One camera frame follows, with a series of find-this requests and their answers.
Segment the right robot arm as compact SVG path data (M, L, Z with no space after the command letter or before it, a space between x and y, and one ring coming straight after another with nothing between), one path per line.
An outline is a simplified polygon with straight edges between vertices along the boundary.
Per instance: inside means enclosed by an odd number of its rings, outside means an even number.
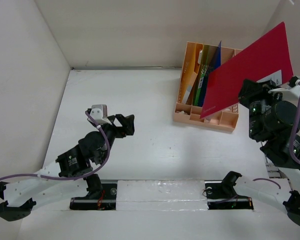
M292 77L289 88L275 86L272 80L243 81L238 101L249 109L249 137L264 142L260 150L290 180L293 190L253 181L230 171L221 182L227 197L244 196L263 202L300 226L300 79Z

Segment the white grey eraser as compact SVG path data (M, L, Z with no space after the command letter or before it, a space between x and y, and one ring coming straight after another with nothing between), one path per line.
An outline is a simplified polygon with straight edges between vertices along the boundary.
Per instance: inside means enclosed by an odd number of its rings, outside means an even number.
M185 112L185 111L176 111L176 113L177 114L181 114L181 115L188 115L188 113L187 112Z

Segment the peach plastic desk organizer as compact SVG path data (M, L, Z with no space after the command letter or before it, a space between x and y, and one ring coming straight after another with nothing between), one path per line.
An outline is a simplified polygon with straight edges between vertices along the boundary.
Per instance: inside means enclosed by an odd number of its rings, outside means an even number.
M173 121L232 133L239 119L239 105L235 104L205 118L201 117L199 90L202 70L220 50L221 63L240 53L239 49L218 47L197 42L186 43Z

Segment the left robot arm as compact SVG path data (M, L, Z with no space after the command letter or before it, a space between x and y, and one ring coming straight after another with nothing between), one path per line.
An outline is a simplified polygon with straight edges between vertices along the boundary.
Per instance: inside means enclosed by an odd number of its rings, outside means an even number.
M103 201L110 189L103 187L97 172L109 160L115 139L134 135L135 116L116 114L98 118L89 111L85 113L96 129L77 145L35 173L0 178L0 218L17 221L38 208L66 198L96 200L97 209L106 209Z

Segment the green clip file folder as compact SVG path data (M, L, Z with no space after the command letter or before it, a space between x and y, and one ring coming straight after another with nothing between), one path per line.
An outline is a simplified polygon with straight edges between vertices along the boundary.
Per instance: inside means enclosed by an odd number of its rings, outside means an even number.
M193 106L199 106L199 99L203 87L203 82L205 79L207 69L209 68L210 61L212 60L213 55L215 53L215 50L216 47L213 45L205 44L203 46L201 57L199 58L200 60L199 72L196 78L195 87L193 91L193 99L192 99Z

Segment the blue folder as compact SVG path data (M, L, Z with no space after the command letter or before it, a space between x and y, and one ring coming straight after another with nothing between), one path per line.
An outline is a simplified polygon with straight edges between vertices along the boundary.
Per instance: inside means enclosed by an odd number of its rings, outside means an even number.
M221 65L221 45L222 45L222 42L220 41L217 46L217 49L214 52L212 59L208 65L208 68L205 72L205 76L203 78L203 83L202 83L203 86L201 87L200 95L199 95L199 99L198 99L198 104L197 104L198 107L202 107L204 104L210 73L213 72L215 69L217 69Z

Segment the orange folder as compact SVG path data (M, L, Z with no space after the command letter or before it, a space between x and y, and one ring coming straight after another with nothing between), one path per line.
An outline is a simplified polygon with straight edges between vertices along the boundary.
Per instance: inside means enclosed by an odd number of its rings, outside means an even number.
M199 73L204 45L187 42L180 78L180 102L186 104Z

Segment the red folder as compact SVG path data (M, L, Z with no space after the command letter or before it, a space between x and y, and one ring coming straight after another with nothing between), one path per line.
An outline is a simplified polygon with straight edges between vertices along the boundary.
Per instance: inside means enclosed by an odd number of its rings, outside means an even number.
M283 84L294 75L284 22L209 74L200 118L237 104L245 79L257 82L277 71Z

